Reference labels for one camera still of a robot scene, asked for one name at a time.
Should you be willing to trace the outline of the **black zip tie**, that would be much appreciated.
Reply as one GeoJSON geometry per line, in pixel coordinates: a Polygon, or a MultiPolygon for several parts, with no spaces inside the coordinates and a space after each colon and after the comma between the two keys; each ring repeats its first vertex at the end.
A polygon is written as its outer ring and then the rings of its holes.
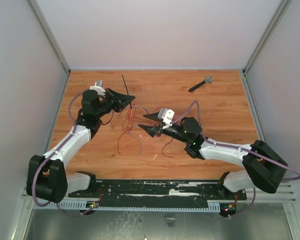
{"type": "MultiPolygon", "coordinates": [[[[129,94],[129,90],[128,90],[128,86],[127,86],[125,77],[124,77],[123,74],[121,75],[121,77],[122,77],[122,80],[123,80],[123,83],[124,83],[124,87],[125,87],[126,93],[129,96],[130,94],[129,94]]],[[[131,101],[129,102],[129,107],[130,107],[130,109],[132,109],[132,102],[131,101]]]]}

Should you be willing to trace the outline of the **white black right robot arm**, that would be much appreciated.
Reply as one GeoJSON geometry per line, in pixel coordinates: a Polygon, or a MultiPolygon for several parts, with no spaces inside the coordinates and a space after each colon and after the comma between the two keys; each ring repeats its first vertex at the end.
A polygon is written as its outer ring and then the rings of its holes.
{"type": "Polygon", "coordinates": [[[219,179],[217,194],[229,199],[234,193],[251,188],[276,193],[287,171],[288,164],[267,143],[256,140],[253,144],[232,144],[204,138],[202,127],[194,117],[184,117],[180,123],[171,121],[172,110],[146,114],[155,125],[139,125],[152,138],[166,135],[185,143],[184,150],[193,159],[219,160],[243,168],[225,172],[219,179]]]}

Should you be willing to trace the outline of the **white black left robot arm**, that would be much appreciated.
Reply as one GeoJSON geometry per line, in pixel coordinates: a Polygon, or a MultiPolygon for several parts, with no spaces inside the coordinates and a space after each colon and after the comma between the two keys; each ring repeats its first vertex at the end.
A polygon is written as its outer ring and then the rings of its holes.
{"type": "Polygon", "coordinates": [[[34,155],[28,165],[26,193],[37,206],[39,199],[60,203],[70,193],[81,191],[93,197],[98,186],[92,173],[78,171],[67,175],[66,167],[75,154],[87,144],[103,125],[101,118],[109,113],[120,113],[135,99],[133,95],[115,92],[110,88],[91,87],[79,94],[81,108],[69,133],[55,147],[43,155],[34,155]]]}

